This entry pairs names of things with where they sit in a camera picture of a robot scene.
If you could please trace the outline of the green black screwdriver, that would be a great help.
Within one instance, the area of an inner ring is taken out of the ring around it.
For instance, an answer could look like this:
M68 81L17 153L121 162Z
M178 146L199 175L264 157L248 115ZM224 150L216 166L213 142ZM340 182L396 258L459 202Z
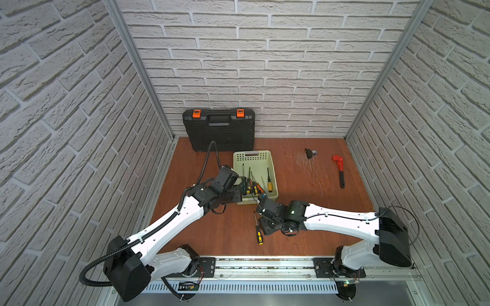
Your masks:
M245 167L244 167L244 163L242 164L242 189L243 190L247 190L248 188L248 183L247 183L247 177L245 176Z

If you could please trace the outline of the black yellow slanted screwdriver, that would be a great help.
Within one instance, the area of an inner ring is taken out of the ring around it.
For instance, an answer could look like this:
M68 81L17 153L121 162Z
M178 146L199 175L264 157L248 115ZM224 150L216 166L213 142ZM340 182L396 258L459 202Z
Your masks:
M262 187L260 186L260 184L255 180L255 177L253 176L253 174L251 174L251 178L252 178L252 181L255 181L256 184L257 184L257 187L259 189L259 195L263 194L264 193L264 190L262 189Z

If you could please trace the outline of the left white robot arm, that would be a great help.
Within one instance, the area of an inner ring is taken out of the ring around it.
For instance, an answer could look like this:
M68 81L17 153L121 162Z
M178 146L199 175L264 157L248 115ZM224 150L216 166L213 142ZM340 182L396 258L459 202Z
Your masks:
M191 272L198 255L188 246L156 260L158 252L191 223L220 205L240 201L242 192L236 184L239 175L222 167L216 178L196 184L183 193L171 211L146 229L123 239L117 236L107 247L108 259L103 273L121 299L128 302L142 293L151 281L180 272Z

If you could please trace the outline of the yellow handle black screwdriver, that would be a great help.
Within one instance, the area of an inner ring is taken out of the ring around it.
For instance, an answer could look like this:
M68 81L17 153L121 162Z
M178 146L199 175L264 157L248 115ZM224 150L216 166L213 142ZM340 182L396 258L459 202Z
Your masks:
M270 193L273 192L273 183L271 180L269 168L267 169L267 188Z

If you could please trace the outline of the black yellow short screwdriver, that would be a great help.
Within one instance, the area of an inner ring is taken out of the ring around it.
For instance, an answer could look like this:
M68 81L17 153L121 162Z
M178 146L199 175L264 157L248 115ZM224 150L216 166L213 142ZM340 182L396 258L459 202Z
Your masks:
M255 196L258 196L259 195L259 189L258 189L257 184L256 184L255 181L252 182L252 186L253 186L254 195Z

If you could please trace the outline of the small orange screwdriver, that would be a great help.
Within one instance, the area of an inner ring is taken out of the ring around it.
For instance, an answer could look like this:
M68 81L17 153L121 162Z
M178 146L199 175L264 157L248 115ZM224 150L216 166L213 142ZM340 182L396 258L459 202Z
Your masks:
M251 178L251 168L249 168L247 181L248 181L248 194L252 194L253 193L253 181Z

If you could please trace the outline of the black yellow button screwdriver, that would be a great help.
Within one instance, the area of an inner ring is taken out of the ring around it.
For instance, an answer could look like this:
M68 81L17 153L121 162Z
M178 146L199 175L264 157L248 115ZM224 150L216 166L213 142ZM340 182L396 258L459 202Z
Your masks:
M260 229L260 226L259 226L259 221L256 217L256 214L254 213L254 218L255 218L255 232L256 232L256 239L257 239L257 242L258 242L258 245L259 246L262 246L264 244L264 239L263 239L263 236L262 236L262 232L261 232L261 229Z

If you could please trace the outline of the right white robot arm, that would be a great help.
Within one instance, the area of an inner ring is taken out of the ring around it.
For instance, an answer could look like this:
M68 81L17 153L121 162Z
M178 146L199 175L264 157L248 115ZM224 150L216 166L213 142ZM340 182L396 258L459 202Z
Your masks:
M349 212L304 201L278 203L266 195L257 199L259 228L269 236L281 232L293 237L301 231L325 231L359 239L339 246L330 265L336 275L355 278L365 267L412 266L408 228L390 209Z

